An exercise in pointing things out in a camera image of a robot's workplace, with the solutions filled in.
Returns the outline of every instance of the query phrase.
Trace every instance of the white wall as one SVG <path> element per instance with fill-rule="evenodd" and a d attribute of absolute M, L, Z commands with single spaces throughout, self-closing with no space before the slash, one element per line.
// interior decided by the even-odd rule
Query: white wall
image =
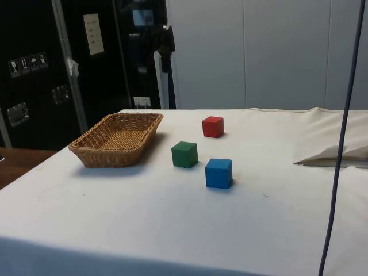
<path fill-rule="evenodd" d="M 247 107 L 323 106 L 328 0 L 245 0 Z"/>
<path fill-rule="evenodd" d="M 244 108 L 243 0 L 167 3 L 177 48 L 177 106 Z"/>
<path fill-rule="evenodd" d="M 167 0 L 178 107 L 342 109 L 360 0 Z M 368 18 L 352 108 L 368 108 Z"/>

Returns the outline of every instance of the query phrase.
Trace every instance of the wooden block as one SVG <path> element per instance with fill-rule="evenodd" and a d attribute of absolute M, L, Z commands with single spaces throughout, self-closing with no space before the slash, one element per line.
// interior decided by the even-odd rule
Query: wooden block
<path fill-rule="evenodd" d="M 224 118 L 208 117 L 202 121 L 202 127 L 204 136 L 219 138 L 224 134 Z"/>
<path fill-rule="evenodd" d="M 206 165 L 206 185 L 211 188 L 228 189 L 232 184 L 232 161 L 210 159 Z"/>
<path fill-rule="evenodd" d="M 175 167 L 191 168 L 198 163 L 197 144 L 180 142 L 171 149 Z"/>

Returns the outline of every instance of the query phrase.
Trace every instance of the black cable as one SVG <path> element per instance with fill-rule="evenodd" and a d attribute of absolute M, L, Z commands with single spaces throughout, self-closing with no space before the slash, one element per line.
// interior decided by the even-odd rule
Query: black cable
<path fill-rule="evenodd" d="M 321 264 L 320 264 L 320 270 L 319 270 L 319 273 L 318 273 L 319 276 L 323 276 L 323 270 L 324 270 L 324 265 L 325 265 L 325 262 L 326 262 L 327 251 L 328 251 L 328 246 L 329 246 L 329 240 L 331 239 L 332 226 L 334 224 L 333 220 L 334 220 L 334 217 L 335 217 L 335 206 L 336 206 L 336 196 L 337 196 L 337 193 L 338 193 L 339 173 L 340 173 L 341 159 L 342 159 L 342 156 L 343 156 L 347 117 L 348 117 L 349 109 L 350 109 L 352 88 L 354 86 L 355 70 L 357 69 L 358 48 L 359 48 L 359 41 L 361 39 L 361 31 L 362 31 L 365 4 L 366 4 L 366 1 L 361 0 L 361 6 L 360 6 L 360 9 L 359 9 L 358 27 L 356 29 L 354 51 L 353 51 L 353 55 L 352 55 L 352 65 L 351 65 L 351 71 L 350 71 L 349 87 L 348 87 L 347 96 L 346 96 L 343 122 L 342 122 L 342 125 L 341 125 L 338 157 L 337 157 L 337 160 L 336 160 L 335 176 L 333 178 L 331 210 L 329 212 L 329 220 L 328 220 L 326 240 L 325 240 L 325 243 L 324 243 L 324 248 L 323 248 L 323 253 L 322 253 L 322 258 L 321 258 Z"/>

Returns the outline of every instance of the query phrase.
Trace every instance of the green cube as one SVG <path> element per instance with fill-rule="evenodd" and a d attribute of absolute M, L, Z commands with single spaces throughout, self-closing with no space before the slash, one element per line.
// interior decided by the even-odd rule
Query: green cube
<path fill-rule="evenodd" d="M 172 162 L 175 167 L 191 168 L 198 163 L 197 144 L 180 142 L 172 149 Z"/>

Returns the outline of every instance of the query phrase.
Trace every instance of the wicker basket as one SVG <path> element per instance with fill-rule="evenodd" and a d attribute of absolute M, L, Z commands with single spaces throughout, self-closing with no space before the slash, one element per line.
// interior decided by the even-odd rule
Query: wicker basket
<path fill-rule="evenodd" d="M 159 113 L 116 113 L 69 145 L 69 150 L 90 168 L 134 165 L 155 138 L 163 119 Z"/>

